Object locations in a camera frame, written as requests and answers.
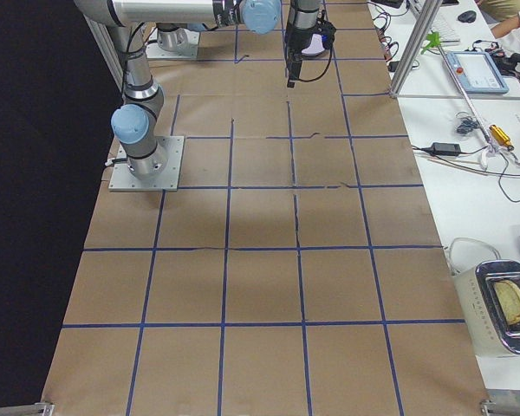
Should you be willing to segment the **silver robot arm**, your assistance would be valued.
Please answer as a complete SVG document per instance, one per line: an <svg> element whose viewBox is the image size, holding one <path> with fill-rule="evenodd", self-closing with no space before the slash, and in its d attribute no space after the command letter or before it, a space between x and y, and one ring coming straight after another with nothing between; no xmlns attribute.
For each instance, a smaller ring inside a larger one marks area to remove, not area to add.
<svg viewBox="0 0 520 416"><path fill-rule="evenodd" d="M119 152L108 159L116 192L174 190L184 139L155 134L164 91L153 77L154 61L196 60L201 34L243 25L264 35L281 17L279 1L78 1L113 73L122 103L111 126Z"/></svg>
<svg viewBox="0 0 520 416"><path fill-rule="evenodd" d="M159 48L177 55L196 54L199 33L209 29L204 23L157 23L156 28Z"/></svg>

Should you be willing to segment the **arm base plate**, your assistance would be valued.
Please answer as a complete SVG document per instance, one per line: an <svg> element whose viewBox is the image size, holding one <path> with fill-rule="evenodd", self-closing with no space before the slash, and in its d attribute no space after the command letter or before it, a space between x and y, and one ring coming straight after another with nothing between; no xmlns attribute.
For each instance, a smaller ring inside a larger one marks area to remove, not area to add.
<svg viewBox="0 0 520 416"><path fill-rule="evenodd" d="M146 159L128 158L119 144L117 159L112 164L108 189L111 192L175 192L179 188L180 168L184 153L184 136L156 136L155 153Z"/></svg>
<svg viewBox="0 0 520 416"><path fill-rule="evenodd" d="M196 60L200 34L184 28L156 29L146 44L149 60Z"/></svg>

